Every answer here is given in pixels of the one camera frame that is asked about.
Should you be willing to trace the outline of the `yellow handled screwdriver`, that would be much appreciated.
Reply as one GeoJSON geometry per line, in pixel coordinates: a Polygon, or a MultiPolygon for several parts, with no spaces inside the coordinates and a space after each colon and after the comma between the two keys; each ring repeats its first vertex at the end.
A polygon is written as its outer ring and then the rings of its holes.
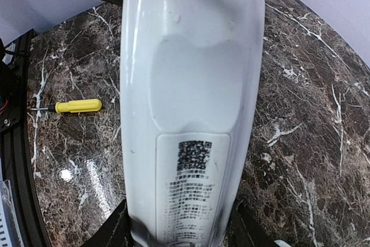
{"type": "Polygon", "coordinates": [[[102,102],[99,99],[82,99],[68,102],[57,102],[43,108],[30,108],[31,111],[48,111],[61,113],[84,113],[98,112],[102,108],[102,102]]]}

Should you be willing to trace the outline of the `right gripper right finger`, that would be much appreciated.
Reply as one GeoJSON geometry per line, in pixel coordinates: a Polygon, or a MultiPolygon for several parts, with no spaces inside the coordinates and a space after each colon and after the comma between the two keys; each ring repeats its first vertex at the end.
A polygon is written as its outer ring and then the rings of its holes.
{"type": "Polygon", "coordinates": [[[245,199],[237,198],[228,223],[228,246],[277,246],[257,223],[245,199]]]}

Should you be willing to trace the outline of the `white remote with display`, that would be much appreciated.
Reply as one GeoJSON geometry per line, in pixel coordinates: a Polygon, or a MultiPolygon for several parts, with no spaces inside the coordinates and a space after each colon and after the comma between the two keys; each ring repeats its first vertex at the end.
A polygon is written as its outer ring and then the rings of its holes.
{"type": "Polygon", "coordinates": [[[123,0],[120,116],[135,246],[219,246],[241,181],[265,0],[123,0]]]}

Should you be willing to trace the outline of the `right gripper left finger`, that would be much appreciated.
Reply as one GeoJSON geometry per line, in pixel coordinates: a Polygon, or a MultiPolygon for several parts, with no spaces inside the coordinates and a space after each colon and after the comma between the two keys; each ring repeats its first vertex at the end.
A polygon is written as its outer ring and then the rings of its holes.
{"type": "Polygon", "coordinates": [[[133,246],[127,202],[122,200],[98,231],[83,247],[129,247],[133,246]]]}

